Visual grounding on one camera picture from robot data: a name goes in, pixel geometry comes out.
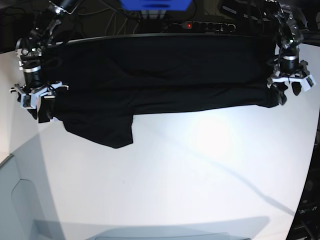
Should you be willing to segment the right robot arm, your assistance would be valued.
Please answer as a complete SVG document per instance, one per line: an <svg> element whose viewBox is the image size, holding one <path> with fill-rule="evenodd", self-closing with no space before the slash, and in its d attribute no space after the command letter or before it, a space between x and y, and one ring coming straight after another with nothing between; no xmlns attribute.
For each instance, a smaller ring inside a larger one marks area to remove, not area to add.
<svg viewBox="0 0 320 240"><path fill-rule="evenodd" d="M16 83L9 92L16 92L20 107L39 122L53 119L52 108L57 89L69 89L68 85L59 80L45 79L45 52L49 46L56 44L54 30L62 23L65 15L72 15L81 4L81 0L50 0L48 7L35 18L29 34L16 43L15 54L24 84Z"/></svg>

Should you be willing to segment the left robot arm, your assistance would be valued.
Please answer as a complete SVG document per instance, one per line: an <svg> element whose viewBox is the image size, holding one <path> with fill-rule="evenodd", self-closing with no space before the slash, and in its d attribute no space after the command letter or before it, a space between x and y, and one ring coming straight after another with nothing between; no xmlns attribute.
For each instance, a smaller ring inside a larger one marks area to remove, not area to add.
<svg viewBox="0 0 320 240"><path fill-rule="evenodd" d="M315 82L308 70L308 62L300 60L299 45L304 37L294 19L291 7L277 0L265 0L262 5L263 14L276 24L275 39L279 47L278 54L268 61L273 67L273 73L267 79L267 87L275 92L278 103L283 106L287 102L286 82L291 84L296 96L302 90L305 92L310 90Z"/></svg>

